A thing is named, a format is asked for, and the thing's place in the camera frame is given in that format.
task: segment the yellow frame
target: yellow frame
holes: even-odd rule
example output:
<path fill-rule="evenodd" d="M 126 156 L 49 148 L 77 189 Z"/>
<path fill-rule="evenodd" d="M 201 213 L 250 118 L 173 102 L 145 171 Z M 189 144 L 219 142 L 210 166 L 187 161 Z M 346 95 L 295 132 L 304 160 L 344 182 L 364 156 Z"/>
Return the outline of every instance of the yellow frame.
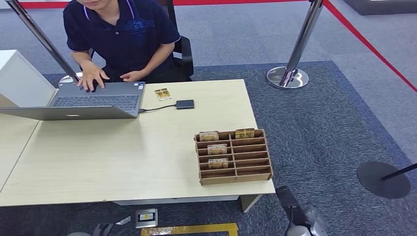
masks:
<path fill-rule="evenodd" d="M 175 226 L 165 228 L 144 228 L 142 229 L 141 236 L 181 235 L 224 231 L 227 231 L 229 236 L 238 236 L 238 225 L 236 223 L 230 223 L 215 225 Z"/>

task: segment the red stripe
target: red stripe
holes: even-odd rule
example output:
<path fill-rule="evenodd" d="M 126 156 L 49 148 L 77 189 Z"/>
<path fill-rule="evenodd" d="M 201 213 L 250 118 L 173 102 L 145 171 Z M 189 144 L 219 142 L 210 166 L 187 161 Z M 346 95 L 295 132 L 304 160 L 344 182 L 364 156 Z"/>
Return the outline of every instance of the red stripe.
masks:
<path fill-rule="evenodd" d="M 215 5 L 215 4 L 241 4 L 241 3 L 264 3 L 264 2 L 288 2 L 306 0 L 174 0 L 176 6 L 187 5 Z M 47 2 L 20 2 L 26 9 L 30 8 L 65 8 L 66 1 L 47 1 Z"/>
<path fill-rule="evenodd" d="M 401 72 L 399 72 L 372 44 L 357 30 L 342 13 L 331 4 L 329 0 L 324 1 L 324 6 L 348 29 L 352 32 L 366 47 L 369 48 L 385 65 L 387 65 L 395 74 L 397 74 L 412 90 L 417 92 L 417 88 Z"/>

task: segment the carpet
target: carpet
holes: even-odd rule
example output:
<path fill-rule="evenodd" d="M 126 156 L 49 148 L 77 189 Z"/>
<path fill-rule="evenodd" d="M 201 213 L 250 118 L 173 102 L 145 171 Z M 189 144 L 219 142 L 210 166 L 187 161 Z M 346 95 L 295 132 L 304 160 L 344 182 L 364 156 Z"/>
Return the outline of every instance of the carpet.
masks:
<path fill-rule="evenodd" d="M 267 134 L 275 186 L 287 185 L 300 204 L 315 205 L 328 223 L 329 235 L 417 235 L 416 174 L 408 175 L 413 189 L 400 200 L 377 197 L 356 178 L 356 169 L 366 161 L 378 160 L 398 167 L 410 162 L 337 66 L 332 61 L 300 63 L 310 82 L 294 91 L 279 90 L 266 83 L 265 72 L 275 66 L 196 67 L 193 80 L 245 79 L 258 127 Z M 45 77 L 56 85 L 62 75 Z M 246 214 L 241 213 L 235 201 L 1 207 L 0 235 L 65 236 L 76 231 L 91 234 L 97 223 L 148 207 L 158 208 L 159 227 L 236 222 L 239 236 L 281 236 L 288 223 L 276 196 L 268 195 Z M 126 235 L 137 236 L 139 231 L 131 228 Z"/>

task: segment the silver laptop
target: silver laptop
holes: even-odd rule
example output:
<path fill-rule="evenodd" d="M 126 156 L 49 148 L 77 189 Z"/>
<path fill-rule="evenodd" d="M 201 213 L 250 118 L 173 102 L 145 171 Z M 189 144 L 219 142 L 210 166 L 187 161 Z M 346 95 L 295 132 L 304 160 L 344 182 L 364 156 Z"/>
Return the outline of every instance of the silver laptop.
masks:
<path fill-rule="evenodd" d="M 62 84 L 48 107 L 0 108 L 0 113 L 37 120 L 136 118 L 144 89 L 144 82 L 106 83 L 93 92 Z"/>

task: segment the wooden organizer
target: wooden organizer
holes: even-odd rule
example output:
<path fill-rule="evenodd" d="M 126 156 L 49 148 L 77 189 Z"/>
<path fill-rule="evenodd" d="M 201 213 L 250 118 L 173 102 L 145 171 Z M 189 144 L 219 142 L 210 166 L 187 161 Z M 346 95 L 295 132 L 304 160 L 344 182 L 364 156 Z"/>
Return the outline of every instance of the wooden organizer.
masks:
<path fill-rule="evenodd" d="M 219 132 L 219 141 L 200 142 L 195 135 L 201 185 L 269 180 L 273 176 L 264 130 L 255 130 L 255 137 L 235 139 L 235 132 Z M 227 153 L 208 155 L 207 145 L 226 144 Z M 227 169 L 209 169 L 209 159 L 228 158 Z"/>

